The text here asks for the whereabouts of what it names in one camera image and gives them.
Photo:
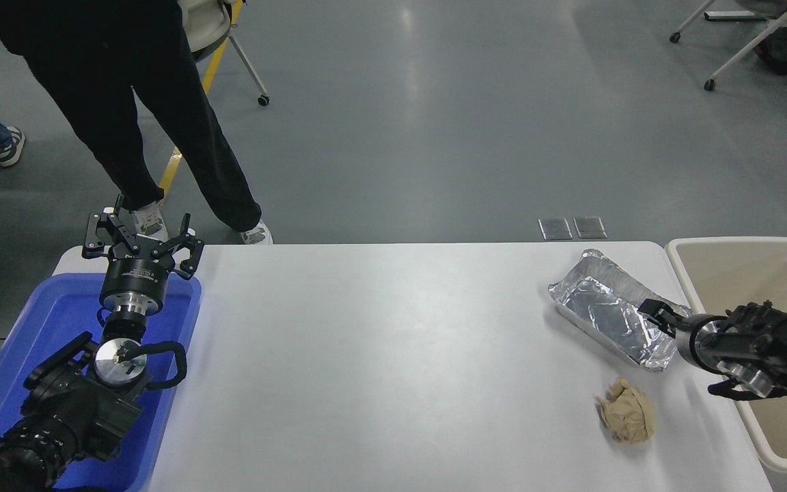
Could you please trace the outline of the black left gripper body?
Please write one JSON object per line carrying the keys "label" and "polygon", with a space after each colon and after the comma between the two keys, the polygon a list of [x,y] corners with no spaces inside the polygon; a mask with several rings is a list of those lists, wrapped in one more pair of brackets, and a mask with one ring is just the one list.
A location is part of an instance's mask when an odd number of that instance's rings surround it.
{"label": "black left gripper body", "polygon": [[140,238],[134,252],[126,243],[116,243],[107,250],[107,272],[101,286],[101,303],[119,303],[129,293],[162,303],[167,292],[169,274],[174,269],[170,249],[154,239]]}

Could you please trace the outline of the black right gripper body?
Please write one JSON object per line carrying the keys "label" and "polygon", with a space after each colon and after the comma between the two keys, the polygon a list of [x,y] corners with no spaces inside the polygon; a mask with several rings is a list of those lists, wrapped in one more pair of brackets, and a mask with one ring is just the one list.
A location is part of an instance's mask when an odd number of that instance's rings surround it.
{"label": "black right gripper body", "polygon": [[725,321],[725,316],[712,314],[694,314],[674,321],[674,339],[678,354],[694,367],[710,373],[721,373],[715,356],[703,355],[699,348],[700,342],[717,332],[715,322]]}

